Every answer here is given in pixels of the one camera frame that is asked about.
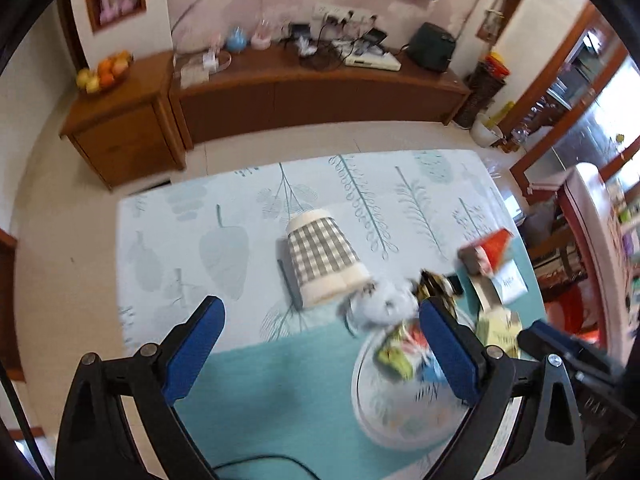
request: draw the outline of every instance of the shelf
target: shelf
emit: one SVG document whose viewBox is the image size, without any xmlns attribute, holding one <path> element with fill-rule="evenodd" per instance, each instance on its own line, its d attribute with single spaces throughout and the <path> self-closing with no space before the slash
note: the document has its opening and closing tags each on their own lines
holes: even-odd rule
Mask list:
<svg viewBox="0 0 640 480">
<path fill-rule="evenodd" d="M 476 37 L 492 45 L 497 43 L 521 2 L 522 0 L 495 0 L 487 10 Z"/>
</svg>

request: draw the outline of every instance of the red package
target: red package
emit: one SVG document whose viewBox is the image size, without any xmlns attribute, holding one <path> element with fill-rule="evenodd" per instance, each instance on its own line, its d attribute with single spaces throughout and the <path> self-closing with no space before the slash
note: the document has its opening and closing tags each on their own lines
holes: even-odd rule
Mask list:
<svg viewBox="0 0 640 480">
<path fill-rule="evenodd" d="M 500 229 L 471 245 L 462 247 L 458 250 L 458 257 L 465 264 L 469 274 L 491 277 L 502 264 L 504 253 L 512 238 L 511 232 Z"/>
</svg>

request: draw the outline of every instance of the gray plaid fabric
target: gray plaid fabric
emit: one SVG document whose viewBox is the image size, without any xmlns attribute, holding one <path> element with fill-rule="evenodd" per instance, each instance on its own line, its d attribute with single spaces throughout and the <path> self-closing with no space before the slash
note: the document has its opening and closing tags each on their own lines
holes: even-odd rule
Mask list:
<svg viewBox="0 0 640 480">
<path fill-rule="evenodd" d="M 360 259 L 333 218 L 321 218 L 289 234 L 298 284 L 339 272 Z"/>
</svg>

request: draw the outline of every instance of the blue gripper pad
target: blue gripper pad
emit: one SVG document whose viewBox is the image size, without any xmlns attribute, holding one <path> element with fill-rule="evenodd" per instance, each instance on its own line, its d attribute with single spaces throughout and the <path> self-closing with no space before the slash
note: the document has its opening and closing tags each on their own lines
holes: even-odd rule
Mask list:
<svg viewBox="0 0 640 480">
<path fill-rule="evenodd" d="M 431 300 L 420 304 L 420 328 L 455 396 L 473 406 L 480 399 L 478 367 Z"/>
<path fill-rule="evenodd" d="M 225 305 L 218 298 L 207 298 L 205 301 L 207 300 L 210 304 L 207 306 L 203 302 L 198 307 L 205 307 L 206 310 L 184 336 L 182 344 L 166 365 L 162 394 L 169 406 L 187 396 L 225 326 Z M 197 313 L 198 310 L 185 325 L 188 326 Z"/>
<path fill-rule="evenodd" d="M 581 346 L 566 333 L 556 330 L 544 321 L 537 320 L 529 327 L 529 331 L 540 336 L 543 340 L 554 344 L 558 348 L 566 348 L 571 354 L 578 355 Z"/>
</svg>

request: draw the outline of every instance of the fruit bowl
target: fruit bowl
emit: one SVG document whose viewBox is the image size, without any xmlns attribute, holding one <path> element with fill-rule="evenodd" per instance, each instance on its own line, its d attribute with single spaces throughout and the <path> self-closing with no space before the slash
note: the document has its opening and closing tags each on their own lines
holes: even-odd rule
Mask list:
<svg viewBox="0 0 640 480">
<path fill-rule="evenodd" d="M 106 57 L 96 70 L 82 69 L 76 76 L 76 85 L 87 97 L 103 95 L 122 83 L 131 70 L 133 56 L 126 50 Z"/>
</svg>

